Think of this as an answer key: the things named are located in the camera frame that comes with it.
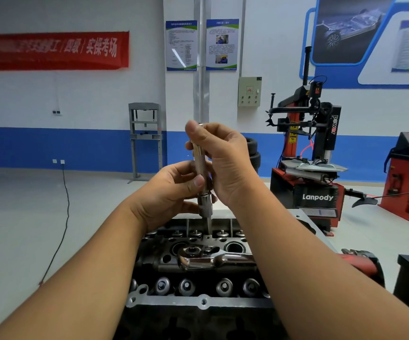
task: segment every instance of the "electrical control box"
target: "electrical control box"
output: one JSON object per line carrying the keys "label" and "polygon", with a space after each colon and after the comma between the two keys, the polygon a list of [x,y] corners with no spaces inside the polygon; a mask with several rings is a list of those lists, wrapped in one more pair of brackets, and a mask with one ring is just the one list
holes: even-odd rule
{"label": "electrical control box", "polygon": [[240,77],[237,107],[258,107],[261,103],[261,76]]}

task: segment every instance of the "person's left hand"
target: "person's left hand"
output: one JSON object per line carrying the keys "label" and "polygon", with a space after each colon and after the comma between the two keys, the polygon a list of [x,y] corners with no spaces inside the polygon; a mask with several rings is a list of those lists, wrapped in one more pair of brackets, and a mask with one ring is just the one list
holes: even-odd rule
{"label": "person's left hand", "polygon": [[[198,213],[195,198],[202,190],[204,177],[197,175],[194,161],[163,167],[125,202],[145,227],[145,233],[164,225],[179,213]],[[217,197],[212,196],[213,203]]]}

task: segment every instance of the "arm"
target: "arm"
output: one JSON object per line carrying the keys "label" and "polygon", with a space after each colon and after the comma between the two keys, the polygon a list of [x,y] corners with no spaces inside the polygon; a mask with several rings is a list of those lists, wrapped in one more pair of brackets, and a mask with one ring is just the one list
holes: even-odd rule
{"label": "arm", "polygon": [[198,213],[198,206],[184,198],[196,195],[203,184],[191,161],[164,167],[0,325],[0,339],[112,338],[140,240],[180,212]]}
{"label": "arm", "polygon": [[213,158],[217,196],[241,224],[290,337],[409,339],[409,308],[292,217],[253,170],[242,135],[216,123],[186,131]]}

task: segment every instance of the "blue wall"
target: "blue wall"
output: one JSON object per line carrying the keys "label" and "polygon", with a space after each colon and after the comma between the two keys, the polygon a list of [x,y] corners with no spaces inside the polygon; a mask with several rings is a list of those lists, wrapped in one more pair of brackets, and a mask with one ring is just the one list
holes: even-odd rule
{"label": "blue wall", "polygon": [[[60,168],[52,159],[65,160],[66,169],[131,172],[129,131],[0,128],[0,167]],[[184,147],[188,137],[184,131],[164,132],[164,165],[191,160]],[[283,145],[282,134],[244,134],[258,141],[261,153],[259,175],[270,177]],[[332,162],[348,168],[341,179],[384,182],[383,163],[397,137],[339,135]],[[309,142],[299,137],[298,154]],[[311,157],[311,149],[304,152]],[[156,141],[137,141],[137,166],[141,173],[157,169]]]}

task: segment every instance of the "floor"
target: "floor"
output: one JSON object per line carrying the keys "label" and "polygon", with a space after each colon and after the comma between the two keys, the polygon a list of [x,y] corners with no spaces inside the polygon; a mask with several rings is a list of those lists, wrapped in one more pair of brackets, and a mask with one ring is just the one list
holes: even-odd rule
{"label": "floor", "polygon": [[[66,171],[69,228],[48,276],[60,268],[97,230],[106,216],[143,182],[127,184],[128,174]],[[380,195],[382,187],[355,186]],[[373,252],[393,291],[397,256],[409,254],[409,222],[378,206],[351,208],[329,238],[337,248]],[[67,199],[60,170],[0,169],[0,322],[36,290],[64,231]],[[216,209],[226,208],[218,202]]]}

